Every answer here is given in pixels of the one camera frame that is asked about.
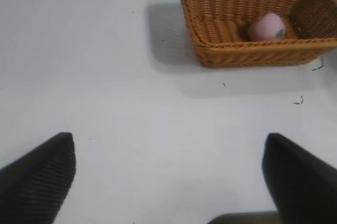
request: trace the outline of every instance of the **brown basket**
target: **brown basket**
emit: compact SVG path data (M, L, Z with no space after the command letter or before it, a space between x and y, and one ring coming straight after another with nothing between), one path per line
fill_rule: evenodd
M202 65L210 68L308 63L337 47L337 0L181 0ZM250 42L247 28L274 12L285 38Z

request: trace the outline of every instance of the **pink fruit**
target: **pink fruit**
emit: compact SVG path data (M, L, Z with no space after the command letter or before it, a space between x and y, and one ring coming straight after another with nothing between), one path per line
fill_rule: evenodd
M248 35L252 41L282 39L284 33L285 25L282 19L275 13L266 14L248 29Z

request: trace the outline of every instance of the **woven basket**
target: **woven basket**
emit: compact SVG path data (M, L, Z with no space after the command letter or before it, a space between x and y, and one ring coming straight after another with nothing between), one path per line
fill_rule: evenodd
M210 68L308 63L337 47L337 0L181 0L202 65ZM281 16L283 40L250 42L247 28Z

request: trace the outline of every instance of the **small debris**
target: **small debris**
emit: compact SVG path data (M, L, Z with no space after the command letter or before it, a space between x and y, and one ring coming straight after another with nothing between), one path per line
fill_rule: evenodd
M323 57L321 57L321 66L318 67L318 68L312 69L312 71L314 71L314 70L319 70L319 69L321 69L321 68L323 68L323 67L324 67L324 59L323 59Z
M301 102L294 102L295 105L303 104L303 95L301 95Z

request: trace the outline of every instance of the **white surface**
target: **white surface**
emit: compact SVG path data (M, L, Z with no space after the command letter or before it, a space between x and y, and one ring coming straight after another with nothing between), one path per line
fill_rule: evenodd
M212 70L195 59L179 0L0 7L0 166L73 133L77 174L56 224L275 209L261 171L273 131L337 167L337 52L314 72L319 60Z

